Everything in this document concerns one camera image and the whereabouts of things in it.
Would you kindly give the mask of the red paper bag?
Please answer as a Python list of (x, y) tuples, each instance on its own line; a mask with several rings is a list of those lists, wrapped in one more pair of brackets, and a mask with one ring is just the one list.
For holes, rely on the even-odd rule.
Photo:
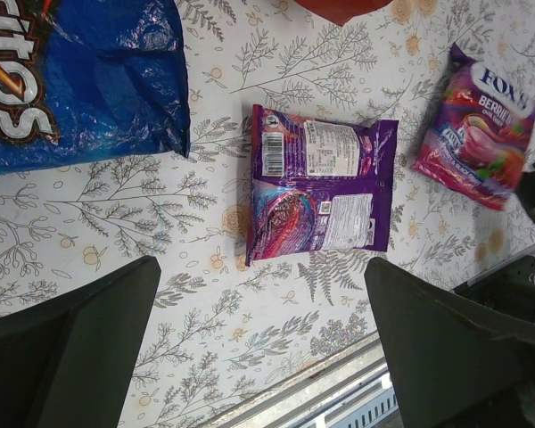
[(391, 0), (295, 0), (309, 12), (338, 26), (352, 18), (382, 9)]

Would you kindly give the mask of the blue Doritos chip bag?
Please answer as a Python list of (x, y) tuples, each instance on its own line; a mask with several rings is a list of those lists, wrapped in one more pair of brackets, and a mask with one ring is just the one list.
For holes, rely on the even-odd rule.
[(171, 1), (0, 1), (0, 175), (190, 151)]

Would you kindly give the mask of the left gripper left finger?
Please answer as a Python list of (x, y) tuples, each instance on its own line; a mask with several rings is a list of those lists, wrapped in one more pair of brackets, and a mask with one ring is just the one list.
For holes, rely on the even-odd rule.
[(161, 278), (143, 256), (0, 317), (0, 427), (115, 427)]

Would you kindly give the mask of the purple candy packet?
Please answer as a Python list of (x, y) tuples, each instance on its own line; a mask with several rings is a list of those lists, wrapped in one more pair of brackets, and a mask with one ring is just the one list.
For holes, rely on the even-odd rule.
[(254, 105), (246, 261), (387, 251), (398, 125), (380, 119), (365, 127)]

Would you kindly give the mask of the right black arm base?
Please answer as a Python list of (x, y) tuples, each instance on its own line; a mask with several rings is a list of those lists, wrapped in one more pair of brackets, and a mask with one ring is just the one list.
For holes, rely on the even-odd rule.
[(535, 324), (535, 258), (524, 255), (453, 292), (489, 309)]

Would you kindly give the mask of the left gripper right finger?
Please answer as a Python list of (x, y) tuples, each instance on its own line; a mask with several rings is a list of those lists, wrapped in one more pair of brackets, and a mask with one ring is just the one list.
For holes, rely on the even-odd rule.
[(381, 258), (366, 288), (406, 427), (535, 427), (535, 324)]

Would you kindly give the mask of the pink berries candy packet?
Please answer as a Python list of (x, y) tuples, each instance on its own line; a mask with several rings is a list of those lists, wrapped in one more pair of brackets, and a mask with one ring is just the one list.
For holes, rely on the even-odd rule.
[(522, 177), (535, 102), (458, 45), (449, 58), (457, 68), (412, 169), (501, 211)]

